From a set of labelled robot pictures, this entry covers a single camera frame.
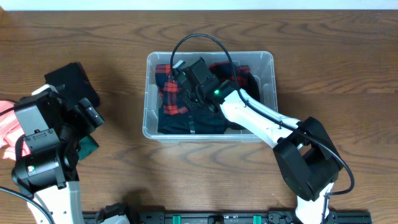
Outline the dark navy garment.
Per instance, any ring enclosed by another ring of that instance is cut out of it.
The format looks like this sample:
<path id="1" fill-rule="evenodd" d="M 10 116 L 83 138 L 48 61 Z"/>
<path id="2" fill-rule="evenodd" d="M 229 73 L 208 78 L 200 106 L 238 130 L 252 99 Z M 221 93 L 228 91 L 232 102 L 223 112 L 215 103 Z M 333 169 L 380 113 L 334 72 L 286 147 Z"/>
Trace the dark navy garment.
<path id="1" fill-rule="evenodd" d="M 208 110 L 169 115 L 159 110 L 157 131 L 162 134 L 224 134 L 227 120 Z"/>

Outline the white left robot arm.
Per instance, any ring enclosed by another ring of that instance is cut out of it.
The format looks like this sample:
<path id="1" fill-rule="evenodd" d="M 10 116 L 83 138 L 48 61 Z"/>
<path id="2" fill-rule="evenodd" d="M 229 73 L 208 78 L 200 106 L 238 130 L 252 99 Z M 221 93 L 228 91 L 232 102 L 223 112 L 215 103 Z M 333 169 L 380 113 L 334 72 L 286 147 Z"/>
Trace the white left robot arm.
<path id="1" fill-rule="evenodd" d="M 14 105 L 30 154 L 16 149 L 12 170 L 22 195 L 33 200 L 37 223 L 83 223 L 77 173 L 81 139 L 104 123 L 88 98 L 67 101 L 46 89 Z"/>

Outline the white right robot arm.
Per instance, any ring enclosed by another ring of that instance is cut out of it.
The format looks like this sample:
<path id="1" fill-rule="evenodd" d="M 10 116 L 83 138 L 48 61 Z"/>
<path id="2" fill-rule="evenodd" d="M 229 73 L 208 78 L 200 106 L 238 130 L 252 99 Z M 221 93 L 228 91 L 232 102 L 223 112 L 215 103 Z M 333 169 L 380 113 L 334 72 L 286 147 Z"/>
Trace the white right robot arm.
<path id="1" fill-rule="evenodd" d="M 297 196 L 295 216 L 300 222 L 326 221 L 327 197 L 343 165 L 318 120 L 300 121 L 266 107 L 236 81 L 221 81 L 201 57 L 178 61 L 171 76 L 182 85 L 178 96 L 188 109 L 218 113 L 272 148 L 285 183 Z"/>

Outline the red plaid garment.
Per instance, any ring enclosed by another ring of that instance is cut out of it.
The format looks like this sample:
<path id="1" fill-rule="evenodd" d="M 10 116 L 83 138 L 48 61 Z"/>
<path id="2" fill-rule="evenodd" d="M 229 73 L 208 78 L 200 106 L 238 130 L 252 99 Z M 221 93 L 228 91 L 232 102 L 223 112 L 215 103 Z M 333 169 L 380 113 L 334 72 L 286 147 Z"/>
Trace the red plaid garment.
<path id="1" fill-rule="evenodd" d="M 251 69 L 248 65 L 234 65 L 237 74 L 249 73 Z M 234 81 L 233 71 L 229 62 L 214 63 L 209 66 L 210 72 L 215 74 L 223 82 L 225 80 Z M 158 64 L 155 66 L 155 82 L 158 87 L 158 93 L 162 99 L 161 109 L 165 114 L 175 115 L 188 112 L 187 107 L 178 97 L 182 90 L 179 82 L 174 82 L 170 77 L 170 65 Z"/>

